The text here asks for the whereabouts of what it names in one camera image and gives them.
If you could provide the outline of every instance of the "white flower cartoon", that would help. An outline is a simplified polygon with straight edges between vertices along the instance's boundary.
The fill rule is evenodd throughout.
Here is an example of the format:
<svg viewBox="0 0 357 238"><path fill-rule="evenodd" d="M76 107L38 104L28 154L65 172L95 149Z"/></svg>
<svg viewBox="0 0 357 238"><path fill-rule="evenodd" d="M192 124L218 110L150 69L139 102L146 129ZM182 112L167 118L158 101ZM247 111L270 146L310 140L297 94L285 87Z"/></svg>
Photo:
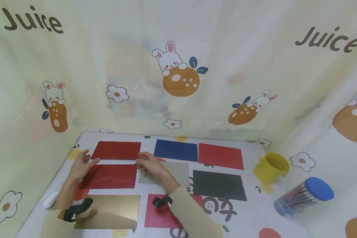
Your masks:
<svg viewBox="0 0 357 238"><path fill-rule="evenodd" d="M109 85L107 87L106 95L107 97L114 100L116 103L121 103L127 101L130 97L127 94L127 90L123 87L116 87L114 85Z"/></svg>
<svg viewBox="0 0 357 238"><path fill-rule="evenodd" d="M114 133L112 130L100 129L100 132Z"/></svg>
<svg viewBox="0 0 357 238"><path fill-rule="evenodd" d="M181 121L168 119L166 122L164 122L164 126L168 127L170 130L178 129L181 128Z"/></svg>
<svg viewBox="0 0 357 238"><path fill-rule="evenodd" d="M261 144L265 149L268 149L271 145L271 141L264 138L258 139L256 142L259 142L259 144Z"/></svg>
<svg viewBox="0 0 357 238"><path fill-rule="evenodd" d="M302 152L290 158L291 165L301 168L304 172L311 172L311 168L316 166L316 162L309 157L308 153Z"/></svg>
<svg viewBox="0 0 357 238"><path fill-rule="evenodd" d="M22 198L22 193L7 192L0 201L0 223L6 218L12 218L17 212L17 204Z"/></svg>

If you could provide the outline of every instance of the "hand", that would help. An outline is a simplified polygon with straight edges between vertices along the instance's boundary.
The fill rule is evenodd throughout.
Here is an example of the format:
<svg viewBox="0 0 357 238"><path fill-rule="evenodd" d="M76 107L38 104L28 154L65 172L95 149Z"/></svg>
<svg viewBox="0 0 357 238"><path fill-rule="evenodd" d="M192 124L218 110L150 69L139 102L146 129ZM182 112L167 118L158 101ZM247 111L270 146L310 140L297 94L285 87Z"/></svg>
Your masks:
<svg viewBox="0 0 357 238"><path fill-rule="evenodd" d="M88 163L91 157L91 155L86 155L88 152L89 150L84 150L79 153L73 163L73 166L71 166L70 173L66 180L73 183L79 182L79 180L81 180L89 172L90 168L100 161L100 158L96 158L95 160Z"/></svg>
<svg viewBox="0 0 357 238"><path fill-rule="evenodd" d="M154 177L161 178L168 170L156 159L156 157L148 152L139 152L139 158L136 159L138 169L142 168L143 172L149 171Z"/></svg>

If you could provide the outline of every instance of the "plastic container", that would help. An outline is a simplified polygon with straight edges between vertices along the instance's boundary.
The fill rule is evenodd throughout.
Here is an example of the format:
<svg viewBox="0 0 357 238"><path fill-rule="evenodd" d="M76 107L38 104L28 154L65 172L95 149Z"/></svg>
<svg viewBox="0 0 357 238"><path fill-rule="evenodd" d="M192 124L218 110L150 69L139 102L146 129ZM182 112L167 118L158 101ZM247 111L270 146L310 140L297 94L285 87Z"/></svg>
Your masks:
<svg viewBox="0 0 357 238"><path fill-rule="evenodd" d="M290 218L307 207L329 201L333 197L333 190L327 183L319 178L310 177L274 201L274 208L282 217Z"/></svg>

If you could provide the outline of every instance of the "gray card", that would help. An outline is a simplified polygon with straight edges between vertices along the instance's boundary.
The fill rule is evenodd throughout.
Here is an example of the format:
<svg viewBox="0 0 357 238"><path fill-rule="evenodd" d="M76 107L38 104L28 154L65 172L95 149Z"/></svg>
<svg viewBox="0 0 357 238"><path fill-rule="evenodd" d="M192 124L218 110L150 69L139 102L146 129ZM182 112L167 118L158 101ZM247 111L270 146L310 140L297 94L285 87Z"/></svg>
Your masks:
<svg viewBox="0 0 357 238"><path fill-rule="evenodd" d="M172 174L181 186L189 186L189 164L177 162L164 162L161 164ZM156 181L150 172L141 173L139 183L161 184Z"/></svg>

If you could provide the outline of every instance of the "bucket handle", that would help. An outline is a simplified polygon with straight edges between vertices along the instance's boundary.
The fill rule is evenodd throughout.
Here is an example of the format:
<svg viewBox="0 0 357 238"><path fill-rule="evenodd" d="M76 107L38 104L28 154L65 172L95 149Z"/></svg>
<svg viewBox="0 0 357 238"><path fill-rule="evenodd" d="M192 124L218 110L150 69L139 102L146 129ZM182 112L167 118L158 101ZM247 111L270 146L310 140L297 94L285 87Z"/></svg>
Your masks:
<svg viewBox="0 0 357 238"><path fill-rule="evenodd" d="M261 165L263 163L263 157L259 159L258 165Z"/></svg>

